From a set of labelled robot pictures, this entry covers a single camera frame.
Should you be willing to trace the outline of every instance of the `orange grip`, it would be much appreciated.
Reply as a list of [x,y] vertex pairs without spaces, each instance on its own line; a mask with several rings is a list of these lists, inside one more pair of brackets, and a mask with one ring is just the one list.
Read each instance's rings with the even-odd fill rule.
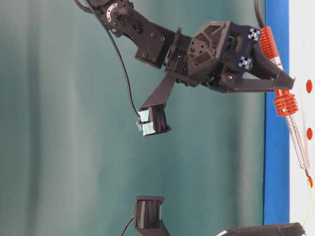
[[[273,37],[270,27],[261,29],[260,45],[264,55],[273,61],[278,67],[282,68],[282,64],[279,58],[278,49]],[[289,90],[275,90],[276,99],[274,100],[278,115],[286,117],[293,115],[299,109],[296,103],[295,95],[291,94]]]
[[261,29],[261,40],[260,45],[264,55],[268,59],[273,59],[279,56],[278,49],[274,40],[270,27],[265,27]]

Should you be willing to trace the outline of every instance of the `red dot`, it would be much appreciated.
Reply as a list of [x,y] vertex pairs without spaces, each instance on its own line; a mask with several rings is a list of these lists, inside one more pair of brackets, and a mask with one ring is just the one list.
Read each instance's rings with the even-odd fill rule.
[[313,131],[311,128],[307,130],[307,138],[311,140],[313,138]]
[[308,93],[311,93],[313,90],[313,84],[312,84],[312,81],[311,80],[308,80],[307,83],[306,83],[306,91]]

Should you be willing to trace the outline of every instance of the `black 3d-printed part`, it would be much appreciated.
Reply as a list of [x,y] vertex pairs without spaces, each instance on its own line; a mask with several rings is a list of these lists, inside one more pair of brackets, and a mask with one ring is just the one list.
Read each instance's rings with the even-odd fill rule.
[[141,229],[159,228],[159,201],[139,201],[137,226]]
[[150,107],[150,120],[153,122],[153,128],[157,133],[165,132],[169,130],[166,122],[166,116],[164,106]]
[[305,234],[299,223],[284,225],[268,225],[260,227],[236,228],[222,236],[302,236]]

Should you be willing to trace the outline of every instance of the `black cable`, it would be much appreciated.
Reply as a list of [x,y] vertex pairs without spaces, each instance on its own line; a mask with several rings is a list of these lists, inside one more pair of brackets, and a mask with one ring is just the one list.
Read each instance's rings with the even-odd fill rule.
[[254,5],[255,5],[255,15],[256,15],[256,18],[257,18],[259,27],[260,27],[261,29],[262,29],[262,28],[265,28],[265,23],[264,23],[264,21],[262,20],[261,13],[260,13],[260,10],[259,10],[259,3],[258,3],[258,0],[254,0]]
[[127,229],[128,226],[130,225],[130,223],[133,221],[133,219],[134,219],[134,216],[127,222],[127,224],[125,225],[125,227],[123,228],[123,231],[120,233],[119,236],[123,236],[123,235],[124,235],[126,229]]
[[91,9],[89,7],[86,7],[84,5],[82,5],[79,0],[74,0],[74,2],[78,5],[78,7],[82,10],[85,11],[86,13],[90,13],[93,14],[93,12],[91,11]]
[[[83,7],[83,9],[87,8],[85,6],[83,6],[79,0],[74,0],[75,3],[81,8]],[[113,36],[111,35],[111,33],[109,32],[108,28],[106,27],[106,25],[104,24],[103,21],[101,21],[98,17],[97,17],[97,13],[94,11],[94,9],[92,8],[89,8],[89,10],[91,11],[92,14],[95,15],[95,17],[97,18],[97,20],[100,22],[100,24],[103,26],[103,28],[105,29],[110,41],[112,42],[113,44],[113,47],[118,55],[118,59],[119,59],[119,62],[120,62],[120,65],[123,69],[123,72],[124,72],[124,75],[125,75],[125,79],[126,79],[126,83],[127,83],[127,90],[128,90],[128,98],[129,98],[129,102],[130,102],[130,105],[131,105],[131,108],[132,110],[134,111],[134,113],[137,115],[138,118],[140,118],[140,115],[138,114],[137,112],[137,109],[136,107],[134,106],[134,103],[133,103],[133,99],[132,99],[132,93],[131,93],[131,86],[130,86],[130,81],[129,81],[129,76],[128,76],[128,73],[127,73],[127,70],[126,70],[126,67],[125,67],[125,64],[124,64],[124,61],[123,61],[123,58],[122,58],[122,55],[117,47],[117,44],[115,42],[115,40],[113,39]]]

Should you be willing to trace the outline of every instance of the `teal wall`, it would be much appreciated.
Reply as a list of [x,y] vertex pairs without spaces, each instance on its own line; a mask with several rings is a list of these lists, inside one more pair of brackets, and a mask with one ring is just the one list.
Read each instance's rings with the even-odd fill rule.
[[[207,20],[256,25],[249,0],[133,2],[187,35]],[[71,0],[4,1],[0,32],[0,235],[118,235],[136,195],[165,197],[174,236],[262,224],[263,94],[177,85],[172,132],[143,138],[93,16]],[[117,43],[139,107],[164,72],[134,60],[129,40]]]

